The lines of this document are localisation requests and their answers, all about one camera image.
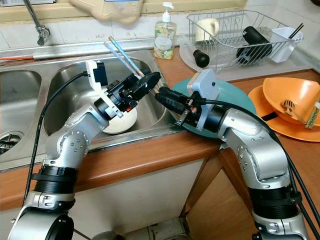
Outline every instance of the sink basin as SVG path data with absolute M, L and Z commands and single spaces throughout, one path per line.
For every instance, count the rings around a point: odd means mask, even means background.
M 133 59 L 133 61 L 140 69 L 150 69 L 148 65 L 141 60 Z M 103 62 L 105 66 L 108 84 L 112 84 L 116 80 L 122 80 L 131 74 L 131 72 L 116 58 L 102 59 L 101 62 Z M 52 94 L 72 76 L 83 71 L 86 71 L 84 62 L 79 62 L 60 70 L 51 81 L 48 98 L 50 98 Z M 44 117 L 44 129 L 46 133 L 50 136 L 58 131 L 73 112 L 87 103 L 93 103 L 98 98 L 99 97 L 89 85 L 88 77 L 81 77 L 71 83 L 49 106 Z M 133 132 L 151 127 L 165 112 L 165 108 L 155 100 L 153 93 L 149 93 L 142 98 L 138 102 L 136 110 L 137 120 L 126 132 Z M 113 135 L 102 132 L 96 136 L 95 140 L 110 136 Z
M 35 116 L 41 76 L 29 70 L 0 72 L 0 155 L 28 132 Z
M 148 68 L 152 72 L 160 72 L 149 50 L 129 51 L 127 55 L 140 69 Z M 85 61 L 87 60 L 104 62 L 109 84 L 115 80 L 122 80 L 131 74 L 112 54 L 0 66 L 0 135 L 3 137 L 0 141 L 3 148 L 0 151 L 4 152 L 0 154 L 0 171 L 30 163 L 42 108 L 47 99 L 62 84 L 73 76 L 86 71 Z M 163 77 L 155 88 L 158 89 L 162 86 L 167 86 Z M 155 91 L 152 90 L 138 102 L 136 107 L 137 121 L 130 129 L 117 135 L 103 132 L 98 134 L 92 141 L 89 150 L 97 151 L 182 131 L 181 128 L 174 125 L 174 119 L 155 100 L 154 95 Z M 88 77 L 77 79 L 55 98 L 44 116 L 36 163 L 44 159 L 49 136 L 63 126 L 71 113 L 86 103 L 93 103 L 97 98 L 90 88 Z

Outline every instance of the sink drain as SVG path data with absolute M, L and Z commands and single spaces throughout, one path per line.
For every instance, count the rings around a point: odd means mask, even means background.
M 0 155 L 13 148 L 24 136 L 20 131 L 6 132 L 0 137 Z

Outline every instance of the dish rack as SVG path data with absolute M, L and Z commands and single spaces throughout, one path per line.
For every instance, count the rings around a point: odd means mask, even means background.
M 216 19 L 219 23 L 219 30 L 216 35 L 210 34 L 197 24 L 198 21 L 208 18 Z M 197 49 L 210 57 L 208 67 L 214 68 L 216 73 L 223 68 L 235 65 L 261 64 L 267 57 L 271 58 L 277 54 L 288 42 L 288 40 L 270 42 L 272 29 L 287 26 L 257 11 L 241 10 L 190 14 L 187 19 L 189 20 L 189 40 Z M 243 37 L 243 31 L 248 26 L 254 27 L 269 42 L 248 44 Z M 201 37 L 203 40 L 201 41 L 196 41 L 196 28 L 203 30 L 203 38 Z M 303 37 L 290 40 L 300 42 L 302 39 Z

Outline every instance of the wooden countertop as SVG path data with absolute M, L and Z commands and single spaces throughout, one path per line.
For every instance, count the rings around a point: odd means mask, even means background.
M 156 59 L 169 87 L 192 77 L 195 73 L 182 62 L 179 49 L 176 48 L 174 51 L 173 60 Z M 320 82 L 320 75 L 312 70 L 285 73 L 281 76 Z M 247 94 L 251 89 L 262 84 L 263 80 L 264 77 L 257 77 L 232 83 Z M 314 197 L 314 201 L 320 203 L 319 189 L 317 184 L 314 184 L 314 182 L 319 184 L 320 180 L 320 161 L 317 161 L 320 155 L 320 143 L 307 143 L 288 137 L 280 137 L 280 139 L 301 172 L 311 195 L 317 196 Z M 215 156 L 218 154 L 220 144 L 221 141 L 217 139 L 212 140 L 191 132 L 181 132 L 92 152 L 83 161 L 76 191 L 96 188 L 195 159 Z M 39 168 L 40 165 L 36 165 L 34 172 Z M 27 175 L 27 167 L 0 173 L 0 211 L 21 206 Z

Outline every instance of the teal plate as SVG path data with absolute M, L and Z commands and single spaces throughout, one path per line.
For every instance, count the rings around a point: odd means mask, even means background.
M 190 81 L 191 78 L 188 78 L 186 80 L 183 80 L 181 82 L 178 82 L 172 90 L 177 91 L 179 93 L 182 93 L 183 95 L 190 96 L 188 90 L 187 90 L 187 84 Z M 239 88 L 236 86 L 226 82 L 226 81 L 221 81 L 221 80 L 216 80 L 216 83 L 219 86 L 220 93 L 219 96 L 216 100 L 223 101 L 223 102 L 228 102 L 231 104 L 236 104 L 240 107 L 243 107 L 250 112 L 256 114 L 256 108 L 251 101 L 251 99 Z M 191 132 L 194 132 L 196 134 L 199 134 L 204 137 L 208 138 L 213 138 L 217 139 L 218 136 L 216 133 L 213 133 L 212 131 L 204 129 L 203 131 L 197 130 L 195 127 L 185 123 L 183 124 L 183 127 L 188 129 Z

